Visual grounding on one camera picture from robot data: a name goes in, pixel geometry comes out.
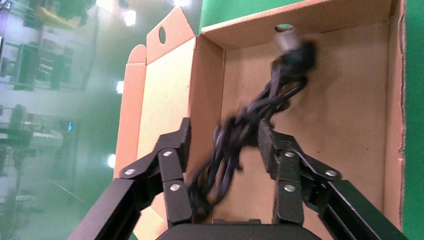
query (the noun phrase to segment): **round hole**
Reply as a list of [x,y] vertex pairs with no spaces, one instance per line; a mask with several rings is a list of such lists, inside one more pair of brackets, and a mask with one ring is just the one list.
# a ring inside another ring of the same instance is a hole
[[163,27],[159,29],[159,40],[162,44],[165,44],[165,41],[167,40],[167,35],[165,34],[165,29]]
[[293,25],[290,24],[278,24],[275,27],[275,31],[277,33],[282,33],[282,32],[286,32],[286,31],[293,31],[295,29],[295,27]]

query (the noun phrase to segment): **tangled black cable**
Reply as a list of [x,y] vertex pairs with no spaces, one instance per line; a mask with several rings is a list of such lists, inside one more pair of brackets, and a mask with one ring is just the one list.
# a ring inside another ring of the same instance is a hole
[[[274,114],[286,110],[290,105],[289,98],[306,86],[308,79],[305,74],[315,65],[315,52],[312,42],[304,42],[297,49],[274,60],[271,81],[259,96],[249,107],[240,109],[237,115],[216,127],[213,136],[214,153],[187,181],[195,223],[207,218],[214,206],[226,196],[235,170],[243,170],[239,161],[240,152],[245,146],[257,147],[260,120],[270,120]],[[214,186],[216,194],[211,197]]]

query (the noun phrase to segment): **screw head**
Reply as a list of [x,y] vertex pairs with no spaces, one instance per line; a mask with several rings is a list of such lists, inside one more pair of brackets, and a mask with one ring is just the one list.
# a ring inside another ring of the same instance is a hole
[[293,157],[295,154],[294,154],[293,152],[291,152],[291,151],[288,151],[288,152],[284,153],[284,155],[285,155],[285,156],[287,156],[287,157],[289,157],[289,158],[291,158],[291,157]]
[[286,190],[287,192],[294,192],[296,188],[292,185],[285,185],[284,190]]
[[181,186],[179,184],[172,184],[169,189],[171,189],[171,191],[175,192],[180,188],[181,188]]
[[325,174],[327,174],[328,176],[334,177],[337,175],[337,172],[333,171],[333,170],[327,170],[325,171]]
[[134,169],[130,168],[130,169],[127,169],[127,170],[124,172],[124,174],[125,174],[125,175],[131,175],[131,174],[133,174],[135,171],[136,171],[136,170],[134,170]]

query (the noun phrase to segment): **cardboard box wall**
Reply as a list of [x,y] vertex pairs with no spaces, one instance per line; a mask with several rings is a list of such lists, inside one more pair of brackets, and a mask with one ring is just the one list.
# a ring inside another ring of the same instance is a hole
[[[280,53],[275,26],[290,24],[318,46],[309,84],[276,114],[276,130],[295,136],[312,157],[338,169],[398,228],[402,225],[404,143],[404,1],[305,0],[202,29],[195,36],[175,8],[136,46],[125,71],[114,176],[151,152],[160,134],[192,118],[187,172],[212,151],[216,124],[246,106],[270,80]],[[164,28],[166,41],[160,42]],[[274,182],[256,149],[241,153],[215,219],[271,223]],[[317,214],[304,227],[331,239]],[[163,196],[134,229],[155,239],[167,229]]]

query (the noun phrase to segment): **green backdrop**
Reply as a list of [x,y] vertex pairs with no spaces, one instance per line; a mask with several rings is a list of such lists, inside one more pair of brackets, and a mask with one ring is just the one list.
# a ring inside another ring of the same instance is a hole
[[[300,2],[299,0],[203,0],[200,28]],[[424,239],[424,1],[406,3],[406,166],[403,230]]]

